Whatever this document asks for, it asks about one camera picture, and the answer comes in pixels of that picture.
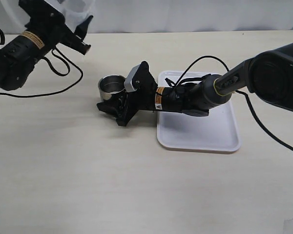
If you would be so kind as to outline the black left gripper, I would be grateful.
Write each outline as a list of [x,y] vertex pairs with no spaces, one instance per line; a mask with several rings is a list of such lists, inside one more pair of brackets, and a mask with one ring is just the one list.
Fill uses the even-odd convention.
[[93,15],[89,15],[72,32],[65,24],[57,0],[20,0],[18,5],[30,17],[21,36],[29,39],[38,49],[52,50],[60,43],[85,55],[91,48],[91,45],[84,43],[84,38]]

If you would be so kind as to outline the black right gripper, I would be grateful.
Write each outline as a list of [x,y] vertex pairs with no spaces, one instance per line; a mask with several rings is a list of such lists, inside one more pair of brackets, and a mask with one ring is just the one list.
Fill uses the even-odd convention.
[[134,87],[137,90],[131,93],[126,92],[123,105],[119,102],[97,103],[98,110],[117,118],[119,126],[127,126],[139,110],[155,110],[155,91],[158,84],[149,71],[149,64],[142,61],[139,65],[133,79]]

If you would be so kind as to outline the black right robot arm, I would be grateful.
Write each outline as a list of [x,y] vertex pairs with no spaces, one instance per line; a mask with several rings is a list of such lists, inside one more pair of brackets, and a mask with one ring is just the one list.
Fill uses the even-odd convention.
[[123,84],[121,91],[103,97],[97,104],[120,126],[126,126],[140,110],[206,117],[210,109],[227,103],[244,87],[266,103],[293,112],[293,43],[247,59],[223,75],[180,76],[167,87],[156,83],[143,61]]

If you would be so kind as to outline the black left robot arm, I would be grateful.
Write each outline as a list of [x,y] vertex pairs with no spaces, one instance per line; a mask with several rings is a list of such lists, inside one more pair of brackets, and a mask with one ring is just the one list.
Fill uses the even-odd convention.
[[21,88],[35,65],[60,43],[82,55],[90,49],[84,43],[92,0],[20,0],[29,16],[25,30],[9,43],[0,29],[0,88]]

